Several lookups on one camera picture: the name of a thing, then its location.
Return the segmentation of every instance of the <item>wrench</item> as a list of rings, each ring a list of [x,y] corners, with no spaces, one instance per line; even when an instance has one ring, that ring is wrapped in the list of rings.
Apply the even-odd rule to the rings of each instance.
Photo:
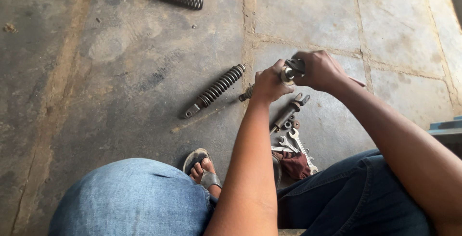
[[[308,156],[307,152],[305,151],[305,149],[303,148],[303,145],[302,145],[302,142],[300,141],[300,139],[298,138],[298,130],[296,128],[292,128],[294,133],[290,133],[290,131],[288,132],[289,133],[289,136],[292,138],[292,139],[295,139],[295,141],[297,142],[298,144],[298,147],[300,148],[300,150],[302,151],[302,153],[306,156],[306,163],[308,164],[308,167],[310,168],[311,172],[310,174],[313,174],[313,171],[316,170],[316,172],[319,172],[319,170],[317,169],[317,167],[315,165],[313,165],[311,163],[311,160],[315,160],[312,156]]]
[[[271,151],[287,151],[287,152],[293,152],[289,148],[284,148],[284,147],[271,147]]]
[[[292,146],[292,145],[287,141],[286,136],[280,136],[280,137],[282,138],[282,142],[279,142],[280,145],[289,147],[289,148],[290,148],[291,150],[293,150],[293,152],[295,152],[295,153],[300,152],[300,150],[298,150],[297,148],[295,148],[294,146]]]

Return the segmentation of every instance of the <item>foot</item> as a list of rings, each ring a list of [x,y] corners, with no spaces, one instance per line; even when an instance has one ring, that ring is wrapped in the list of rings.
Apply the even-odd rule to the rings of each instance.
[[[200,184],[204,170],[216,174],[210,159],[204,158],[201,163],[197,162],[194,164],[194,167],[191,168],[191,174],[189,177],[194,180],[194,182]],[[211,185],[209,188],[207,188],[207,190],[216,198],[220,196],[221,188],[216,185]]]

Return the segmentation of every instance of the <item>sandal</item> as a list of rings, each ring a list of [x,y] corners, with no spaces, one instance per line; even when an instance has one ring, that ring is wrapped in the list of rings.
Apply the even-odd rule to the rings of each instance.
[[[210,154],[207,152],[205,149],[197,149],[191,152],[189,156],[186,158],[183,164],[183,172],[187,175],[191,174],[191,168],[194,167],[195,163],[202,163],[202,160],[204,158],[210,159],[210,162],[212,163],[213,169],[215,169],[215,166],[213,165],[212,158]],[[220,180],[218,179],[218,176],[212,172],[204,170],[204,173],[202,174],[202,178],[200,180],[200,184],[205,188],[208,189],[211,185],[216,185],[220,188],[222,188],[222,185],[220,183]]]

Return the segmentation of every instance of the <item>hand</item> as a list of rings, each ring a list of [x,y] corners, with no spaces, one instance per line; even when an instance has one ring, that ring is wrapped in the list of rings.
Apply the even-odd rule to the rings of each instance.
[[[330,94],[345,80],[353,80],[362,87],[366,86],[363,82],[349,77],[337,60],[324,50],[298,52],[294,58],[305,62],[305,75],[293,79],[297,85],[309,86],[317,91]]]
[[[279,59],[270,68],[255,74],[255,85],[251,100],[259,100],[270,104],[281,96],[295,90],[294,85],[289,86],[282,83],[280,74],[283,66],[284,60]]]

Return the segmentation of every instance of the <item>blue jeans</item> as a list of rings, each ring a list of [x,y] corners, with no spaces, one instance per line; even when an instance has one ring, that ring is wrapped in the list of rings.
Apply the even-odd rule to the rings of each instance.
[[[211,197],[182,171],[132,158],[91,171],[62,198],[49,235],[201,235]],[[278,191],[278,227],[303,235],[430,235],[430,221],[378,150]]]

